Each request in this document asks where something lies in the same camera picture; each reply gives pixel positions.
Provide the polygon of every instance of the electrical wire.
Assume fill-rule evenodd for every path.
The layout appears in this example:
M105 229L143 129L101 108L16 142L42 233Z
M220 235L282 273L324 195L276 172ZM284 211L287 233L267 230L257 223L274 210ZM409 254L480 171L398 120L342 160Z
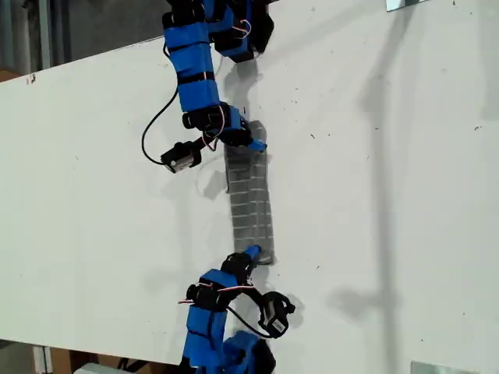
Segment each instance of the electrical wire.
M235 312L234 309L232 309L230 306L227 307L227 310L232 313L239 321L242 322L242 324L246 327L248 327L251 331L253 331L256 335L259 337L262 337L263 339L270 339L272 338L270 335L265 335L264 333L261 333L257 329L255 329L253 326L251 326L247 321L245 321L239 314Z
M179 304L194 304L193 300L180 300ZM242 322L244 326L246 326L248 329L253 331L256 335L259 337L262 337L263 339L271 339L272 337L270 335L265 335L264 333L261 333L257 329L255 329L253 326L251 326L247 321L245 321L234 309L232 309L230 306L227 306L227 310L232 313L239 321Z
M168 58L168 60L170 60L170 62L172 62L172 59L170 58L170 55L166 51L166 42L163 45L163 53ZM150 120L149 124L146 126L145 130L142 133L142 140L141 140L142 153L153 164L156 164L156 165L165 165L164 163L162 163L160 161L156 161L154 158L152 158L151 156L149 156L149 154L147 153L146 147L145 147L145 141L146 141L147 131L149 131L149 128L158 119L158 117L160 115L162 115L168 109L168 107L172 104L173 100L177 98L178 94L179 94L179 82L177 81L177 87L175 88L175 92L173 93L173 96L170 99L170 101L153 117L153 119Z
M208 134L207 132L202 132L201 133L201 139L203 140L203 143L204 145L211 151L211 152L214 152L215 150L217 150L217 143L218 143L218 136L220 136L220 134L223 133L224 131L224 128L225 128L225 115L224 115L224 110L221 108L220 105L218 105L218 108L220 109L220 113L221 113L221 128L220 128L220 131L218 132L217 135L210 135ZM207 136L207 137L210 137L210 138L216 138L215 139L215 143L213 146L211 146L204 138L204 136Z
M244 37L236 37L237 39L246 39L248 37L248 35L250 35L250 33L251 33L251 23L248 22L247 19L241 19L240 23L243 23L243 22L246 22L248 24L249 30L247 30L246 28L243 29L242 27L232 26L232 29L238 30L238 31L242 31L243 33L246 33L244 35Z
M235 291L235 290L252 290L254 286L235 286L235 287L227 287L221 288L218 292L226 292L226 291Z

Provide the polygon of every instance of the floor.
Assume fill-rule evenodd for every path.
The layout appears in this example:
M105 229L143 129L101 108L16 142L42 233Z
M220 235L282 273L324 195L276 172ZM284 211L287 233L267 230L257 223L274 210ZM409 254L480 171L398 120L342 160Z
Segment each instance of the floor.
M33 374L33 348L27 344L7 345L0 340L0 373Z

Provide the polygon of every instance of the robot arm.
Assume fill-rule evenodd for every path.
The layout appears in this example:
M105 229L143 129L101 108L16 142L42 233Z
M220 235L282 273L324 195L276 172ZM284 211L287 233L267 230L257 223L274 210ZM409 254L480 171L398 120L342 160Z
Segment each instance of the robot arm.
M259 246L252 245L244 253L231 254L220 270L208 271L189 287L183 301L192 304L181 363L186 372L192 367L208 374L270 374L274 370L272 353L256 334L238 331L223 341L228 306L241 293L260 308L259 325L267 331L266 338L277 339L288 329L287 315L295 311L288 298L275 291L262 295L248 284L260 251Z
M173 173L201 162L201 150L221 140L229 146L264 151L267 145L254 139L239 110L218 96L210 43L234 62L263 52L274 23L267 12L271 0L168 0L172 11L163 15L165 45L177 72L182 123L198 129L194 142L176 143L161 156Z

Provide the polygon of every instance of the white board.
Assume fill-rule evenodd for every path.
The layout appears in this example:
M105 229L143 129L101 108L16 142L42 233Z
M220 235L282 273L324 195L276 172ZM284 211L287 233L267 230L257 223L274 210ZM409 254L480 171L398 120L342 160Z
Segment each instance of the white board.
M299 305L277 373L497 372L498 11L287 0L257 72L223 61L221 96L268 133L278 263L253 280ZM179 175L140 152L175 89L161 46L0 86L0 338L179 362L176 302L233 243L221 151ZM197 138L181 114L151 153Z

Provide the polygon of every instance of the gray segmented object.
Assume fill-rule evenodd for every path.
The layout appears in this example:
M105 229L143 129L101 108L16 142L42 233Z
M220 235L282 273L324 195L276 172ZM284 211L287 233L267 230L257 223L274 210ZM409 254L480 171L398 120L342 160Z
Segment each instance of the gray segmented object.
M266 141L267 132L258 122L249 124L253 138ZM274 262L274 231L267 185L267 151L225 146L225 169L231 202L232 229L236 252L259 245L260 264Z

